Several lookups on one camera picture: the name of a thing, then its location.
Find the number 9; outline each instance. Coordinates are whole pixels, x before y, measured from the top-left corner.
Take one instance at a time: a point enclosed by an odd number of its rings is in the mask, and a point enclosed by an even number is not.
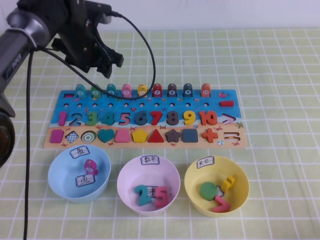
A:
[[[184,125],[191,125],[196,121],[196,114],[194,111],[185,111],[183,114]]]

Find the red plus sign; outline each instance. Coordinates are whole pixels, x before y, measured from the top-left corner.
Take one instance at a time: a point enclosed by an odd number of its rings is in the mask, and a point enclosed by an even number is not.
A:
[[[209,143],[213,143],[214,139],[218,138],[218,133],[212,132],[212,129],[208,128],[208,130],[206,132],[202,133],[202,137],[204,139],[207,139]]]

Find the blue bowl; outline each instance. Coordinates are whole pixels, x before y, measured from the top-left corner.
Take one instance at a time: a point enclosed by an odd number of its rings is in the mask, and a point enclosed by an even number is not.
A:
[[[98,174],[86,174],[85,162],[96,162]],[[74,203],[88,203],[106,189],[111,172],[109,156],[94,145],[78,145],[64,150],[50,165],[48,183],[52,191]]]

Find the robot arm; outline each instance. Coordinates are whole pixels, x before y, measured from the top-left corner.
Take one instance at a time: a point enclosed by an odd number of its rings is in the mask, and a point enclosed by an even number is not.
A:
[[[15,111],[4,91],[31,49],[52,48],[83,72],[90,68],[109,78],[112,65],[121,67],[123,55],[107,47],[97,26],[111,22],[109,5],[86,0],[19,0],[7,17],[10,26],[0,36],[0,167],[9,158],[15,131],[10,118]]]

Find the blue square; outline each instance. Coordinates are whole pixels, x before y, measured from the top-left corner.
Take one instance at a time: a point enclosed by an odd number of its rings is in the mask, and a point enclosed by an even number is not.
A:
[[[197,129],[183,129],[182,130],[182,141],[184,143],[197,143],[198,142],[198,131]]]

